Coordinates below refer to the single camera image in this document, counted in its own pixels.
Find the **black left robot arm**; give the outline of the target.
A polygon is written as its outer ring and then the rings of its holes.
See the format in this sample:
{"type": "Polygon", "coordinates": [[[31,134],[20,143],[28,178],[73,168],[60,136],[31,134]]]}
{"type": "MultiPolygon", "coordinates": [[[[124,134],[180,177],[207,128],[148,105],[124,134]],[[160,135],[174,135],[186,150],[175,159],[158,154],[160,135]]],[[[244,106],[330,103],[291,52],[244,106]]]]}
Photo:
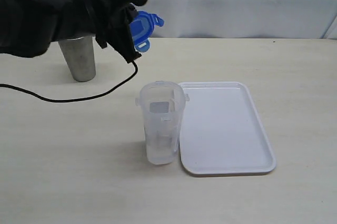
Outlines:
{"type": "Polygon", "coordinates": [[[43,55],[52,42],[94,36],[128,63],[139,58],[130,23],[147,0],[1,0],[1,52],[43,55]]]}

